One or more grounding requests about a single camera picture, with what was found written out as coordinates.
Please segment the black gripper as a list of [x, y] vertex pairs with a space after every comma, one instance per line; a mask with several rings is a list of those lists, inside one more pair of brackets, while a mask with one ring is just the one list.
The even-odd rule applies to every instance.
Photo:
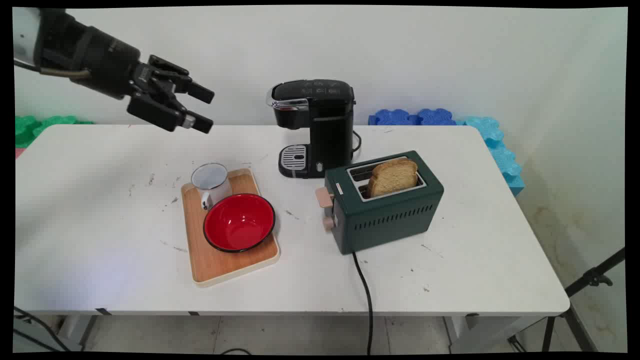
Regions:
[[[140, 63], [138, 48], [109, 35], [93, 26], [87, 30], [86, 69], [90, 73], [86, 87], [116, 100], [131, 93], [130, 80]], [[187, 94], [206, 104], [211, 104], [215, 92], [198, 84], [187, 69], [171, 61], [150, 55], [149, 84], [170, 94]], [[214, 121], [182, 105], [166, 105], [153, 100], [149, 94], [135, 92], [126, 111], [131, 116], [157, 126], [167, 132], [176, 128], [194, 129], [209, 133]]]

